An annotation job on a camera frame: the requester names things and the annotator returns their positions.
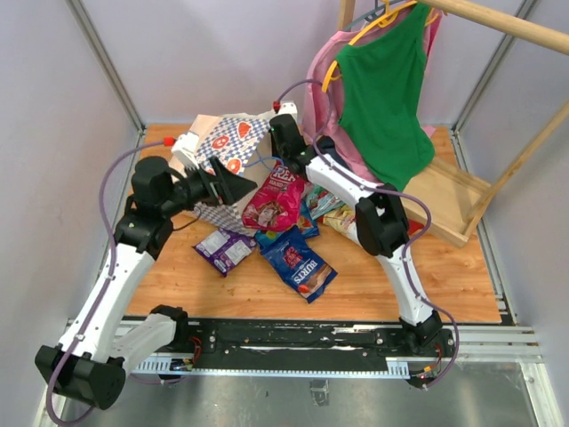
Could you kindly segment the yellow hanger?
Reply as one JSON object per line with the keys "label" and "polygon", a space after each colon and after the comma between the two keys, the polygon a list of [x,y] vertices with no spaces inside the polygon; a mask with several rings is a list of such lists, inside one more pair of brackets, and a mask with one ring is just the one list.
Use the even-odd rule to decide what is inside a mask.
{"label": "yellow hanger", "polygon": [[[397,16],[400,14],[401,11],[413,8],[419,2],[418,1],[406,1],[403,5],[391,8],[390,2],[385,1],[385,11],[384,13],[372,20],[368,23],[365,27],[363,27],[348,43],[347,46],[355,46],[364,36],[366,36],[370,31],[372,31],[376,27],[386,28],[388,25],[393,23]],[[436,9],[433,6],[429,7],[429,13],[427,19],[425,20],[424,27],[427,28],[432,25],[434,22],[439,20],[443,15],[446,15],[446,12],[442,10]],[[324,80],[321,84],[321,91],[323,93],[327,93],[330,83],[332,81],[337,81],[341,78],[341,74],[336,72],[336,69],[339,66],[339,62],[334,59],[329,68],[325,73]]]}

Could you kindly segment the red chips bag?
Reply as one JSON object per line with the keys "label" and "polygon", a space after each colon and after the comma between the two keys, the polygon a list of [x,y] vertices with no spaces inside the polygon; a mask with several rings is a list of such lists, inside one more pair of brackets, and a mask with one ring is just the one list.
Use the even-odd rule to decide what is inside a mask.
{"label": "red chips bag", "polygon": [[359,244],[357,238],[356,214],[348,206],[343,205],[337,207],[325,213],[318,221],[338,231],[341,235],[354,243]]}

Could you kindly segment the purple snack packet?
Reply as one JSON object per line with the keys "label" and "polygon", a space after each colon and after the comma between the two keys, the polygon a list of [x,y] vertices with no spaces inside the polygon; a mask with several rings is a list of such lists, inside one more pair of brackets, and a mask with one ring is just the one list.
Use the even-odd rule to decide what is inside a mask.
{"label": "purple snack packet", "polygon": [[193,249],[226,277],[257,246],[253,237],[232,230],[218,229],[193,246]]}

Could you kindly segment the pink shirt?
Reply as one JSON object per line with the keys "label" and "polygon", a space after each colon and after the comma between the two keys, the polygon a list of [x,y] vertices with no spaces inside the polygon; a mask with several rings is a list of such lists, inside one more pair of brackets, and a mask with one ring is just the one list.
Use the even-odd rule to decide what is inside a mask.
{"label": "pink shirt", "polygon": [[[380,36],[387,34],[387,32],[403,20],[410,11],[411,8],[401,11],[393,23],[388,25],[386,28],[374,28],[356,45],[370,43]],[[430,51],[435,42],[435,37],[440,26],[440,20],[441,18],[424,30],[423,46],[428,57],[427,64],[429,61]],[[323,93],[321,91],[321,84],[324,80],[327,69],[333,60],[336,59],[340,50],[347,46],[347,43],[360,30],[361,29],[348,32],[336,32],[324,44],[312,60],[307,74],[307,77],[311,82],[307,85],[304,95],[302,129],[309,141],[315,141],[319,134],[331,137],[335,142],[339,154],[348,163],[351,172],[366,180],[381,182],[367,169],[357,148],[354,146],[344,130],[339,126],[339,119],[341,118],[344,108],[344,89],[341,78],[330,83],[327,93]],[[421,128],[431,140],[435,131],[434,128],[423,125],[421,125]]]}

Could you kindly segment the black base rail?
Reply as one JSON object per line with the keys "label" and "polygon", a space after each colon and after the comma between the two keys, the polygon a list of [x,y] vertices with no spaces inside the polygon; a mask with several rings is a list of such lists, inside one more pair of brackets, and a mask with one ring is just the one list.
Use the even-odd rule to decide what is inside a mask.
{"label": "black base rail", "polygon": [[134,370],[149,384],[191,375],[402,378],[431,383],[457,355],[457,328],[354,322],[192,318],[189,340],[159,349]]}

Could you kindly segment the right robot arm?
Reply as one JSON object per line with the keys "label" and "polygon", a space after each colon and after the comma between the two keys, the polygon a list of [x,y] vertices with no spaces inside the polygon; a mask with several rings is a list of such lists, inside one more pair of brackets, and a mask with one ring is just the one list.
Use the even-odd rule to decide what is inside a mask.
{"label": "right robot arm", "polygon": [[358,177],[317,146],[307,145],[290,114],[271,118],[269,132],[273,152],[291,172],[328,190],[354,211],[357,243],[379,261],[395,292],[405,349],[414,356],[427,353],[442,320],[413,263],[401,194],[388,184]]}

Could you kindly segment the green tank top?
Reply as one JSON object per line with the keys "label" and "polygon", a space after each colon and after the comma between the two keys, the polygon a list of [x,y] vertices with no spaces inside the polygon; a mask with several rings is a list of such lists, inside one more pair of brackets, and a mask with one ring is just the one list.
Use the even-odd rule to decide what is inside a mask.
{"label": "green tank top", "polygon": [[428,16],[429,7],[416,4],[387,34],[347,45],[336,56],[344,89],[339,126],[373,176],[398,191],[435,156],[417,117]]}

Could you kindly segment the grey hanger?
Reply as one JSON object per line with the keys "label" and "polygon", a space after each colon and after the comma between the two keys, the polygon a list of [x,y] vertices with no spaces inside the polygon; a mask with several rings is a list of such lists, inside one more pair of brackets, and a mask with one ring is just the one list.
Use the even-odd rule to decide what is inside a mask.
{"label": "grey hanger", "polygon": [[387,7],[392,4],[397,4],[397,1],[375,0],[372,9],[357,17],[355,15],[356,2],[353,0],[341,0],[337,29],[343,32],[362,29],[368,23],[379,18],[386,11]]}

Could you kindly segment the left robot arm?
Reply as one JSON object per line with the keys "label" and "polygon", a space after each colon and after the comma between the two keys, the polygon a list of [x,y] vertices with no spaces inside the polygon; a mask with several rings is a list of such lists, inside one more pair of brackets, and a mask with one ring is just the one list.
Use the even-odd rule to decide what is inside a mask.
{"label": "left robot arm", "polygon": [[172,235],[173,217],[198,204],[233,205],[256,189],[255,181],[230,172],[217,157],[209,162],[210,172],[198,166],[179,173],[162,157],[138,161],[124,215],[107,228],[108,257],[92,292],[59,342],[36,354],[48,397],[59,394],[107,409],[127,376],[153,352],[189,346],[188,313],[182,308],[158,305],[123,337],[117,338],[116,330]]}

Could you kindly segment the blue crumpled cloth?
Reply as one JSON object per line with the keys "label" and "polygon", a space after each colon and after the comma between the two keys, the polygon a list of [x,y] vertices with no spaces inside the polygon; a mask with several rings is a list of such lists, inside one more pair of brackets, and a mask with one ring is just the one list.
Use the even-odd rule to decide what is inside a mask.
{"label": "blue crumpled cloth", "polygon": [[334,140],[329,136],[320,136],[316,140],[316,147],[318,152],[323,156],[329,156],[328,160],[325,160],[325,163],[331,169],[338,169],[343,168],[350,171],[350,167],[348,163],[341,157],[339,151],[336,148]]}

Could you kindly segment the blue Slendy candy bag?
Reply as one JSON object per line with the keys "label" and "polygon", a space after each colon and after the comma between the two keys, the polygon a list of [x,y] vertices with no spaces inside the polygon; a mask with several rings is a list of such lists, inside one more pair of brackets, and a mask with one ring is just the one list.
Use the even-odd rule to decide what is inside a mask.
{"label": "blue Slendy candy bag", "polygon": [[[319,228],[317,222],[312,218],[308,206],[304,201],[301,202],[300,216],[296,223],[296,227],[305,238],[314,238],[319,235]],[[280,236],[282,232],[263,231],[258,230],[254,238],[261,249],[272,245]]]}

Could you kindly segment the dark blue snack packet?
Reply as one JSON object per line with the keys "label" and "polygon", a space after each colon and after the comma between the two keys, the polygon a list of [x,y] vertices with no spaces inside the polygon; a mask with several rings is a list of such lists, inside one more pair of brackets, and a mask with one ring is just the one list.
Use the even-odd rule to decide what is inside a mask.
{"label": "dark blue snack packet", "polygon": [[260,254],[307,303],[319,298],[337,277],[336,270],[309,247],[297,226],[282,233]]}

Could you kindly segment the pink snack packet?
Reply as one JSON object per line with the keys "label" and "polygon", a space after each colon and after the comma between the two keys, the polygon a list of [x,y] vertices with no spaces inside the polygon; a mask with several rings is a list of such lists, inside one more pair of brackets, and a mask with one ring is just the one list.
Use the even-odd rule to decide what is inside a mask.
{"label": "pink snack packet", "polygon": [[278,162],[244,208],[246,228],[284,232],[297,223],[306,182]]}

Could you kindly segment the blue checkered paper bag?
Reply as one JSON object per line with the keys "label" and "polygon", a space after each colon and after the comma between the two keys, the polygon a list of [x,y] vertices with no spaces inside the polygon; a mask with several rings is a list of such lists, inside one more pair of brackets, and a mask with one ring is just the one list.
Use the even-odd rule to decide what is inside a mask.
{"label": "blue checkered paper bag", "polygon": [[261,186],[276,165],[268,133],[269,119],[269,113],[197,116],[188,131],[199,135],[199,165],[211,172],[208,158],[216,156],[230,172]]}

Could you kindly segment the wooden clothes rack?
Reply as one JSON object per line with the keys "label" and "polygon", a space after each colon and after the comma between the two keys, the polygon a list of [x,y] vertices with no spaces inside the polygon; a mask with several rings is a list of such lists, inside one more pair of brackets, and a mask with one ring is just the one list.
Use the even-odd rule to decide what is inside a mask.
{"label": "wooden clothes rack", "polygon": [[[537,1],[523,1],[514,15],[472,1],[427,1],[425,4],[444,14],[461,17],[503,34],[453,126],[454,133],[458,133],[466,124],[469,114],[488,88],[515,40],[524,40],[554,52],[568,54],[567,34],[529,21],[539,4]],[[465,246],[492,199],[567,118],[568,104],[564,103],[493,183],[435,157],[406,188],[408,194],[428,206],[432,216],[429,227],[431,233],[454,246]]]}

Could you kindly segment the teal snack packet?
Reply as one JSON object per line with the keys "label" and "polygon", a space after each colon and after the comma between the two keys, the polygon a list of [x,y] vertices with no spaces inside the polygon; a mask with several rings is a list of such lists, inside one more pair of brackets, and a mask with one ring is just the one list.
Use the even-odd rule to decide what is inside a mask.
{"label": "teal snack packet", "polygon": [[314,185],[306,194],[305,202],[311,217],[317,220],[334,209],[344,206],[344,203],[327,189]]}

